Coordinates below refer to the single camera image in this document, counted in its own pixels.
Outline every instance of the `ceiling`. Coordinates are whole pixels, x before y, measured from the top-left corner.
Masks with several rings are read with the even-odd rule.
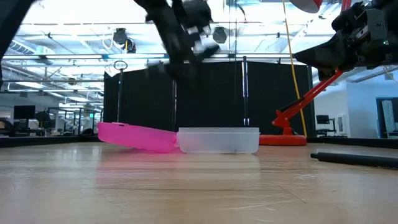
[[[218,26],[231,30],[226,42],[221,44],[220,57],[210,61],[230,60],[222,58],[223,54],[257,54],[256,60],[275,62],[282,57],[283,62],[290,62],[282,1],[239,0],[238,3],[246,17],[240,9],[229,7],[224,1],[208,0],[214,20],[212,30]],[[334,34],[330,24],[340,11],[339,3],[323,3],[318,14],[308,14],[287,2],[286,18],[292,52],[326,42]],[[37,1],[27,13],[6,53],[7,57],[2,61],[4,79],[45,80],[40,84],[42,89],[59,90],[54,97],[63,98],[71,94],[61,90],[79,90],[82,98],[101,102],[98,92],[103,91],[103,82],[98,80],[103,78],[104,71],[110,74],[118,72],[113,68],[115,60],[125,60],[128,70],[145,68],[148,59],[150,63],[163,60],[165,50],[162,42],[155,26],[144,22],[145,16],[146,12],[133,0]],[[116,28],[126,28],[129,38],[136,44],[137,54],[129,54],[130,58],[126,58],[124,51],[111,41]],[[203,45],[215,43],[211,35],[203,37],[202,42]],[[44,61],[21,58],[32,54],[48,57]],[[60,55],[58,59],[50,59],[50,56],[54,58],[57,55]],[[79,55],[100,56],[87,58]],[[76,85],[51,82],[69,78],[84,82]],[[15,83],[8,88],[36,90],[32,85]]]

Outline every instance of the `computer monitor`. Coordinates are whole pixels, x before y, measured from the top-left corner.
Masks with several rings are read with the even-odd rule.
[[[35,106],[14,106],[14,119],[34,119]]]
[[[329,115],[317,115],[318,124],[330,124]]]

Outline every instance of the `clear plastic container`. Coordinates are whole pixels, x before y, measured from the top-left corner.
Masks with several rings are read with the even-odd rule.
[[[177,141],[186,153],[255,153],[259,128],[180,128]]]

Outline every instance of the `wooden surface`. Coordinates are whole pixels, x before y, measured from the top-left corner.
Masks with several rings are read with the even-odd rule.
[[[398,171],[256,155],[149,154],[102,143],[0,150],[0,223],[398,223]]]

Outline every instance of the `overhead camera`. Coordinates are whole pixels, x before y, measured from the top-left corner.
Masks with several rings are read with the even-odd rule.
[[[121,49],[126,49],[128,54],[137,52],[136,44],[126,34],[126,28],[117,28],[116,32],[113,33],[113,40],[121,46]]]

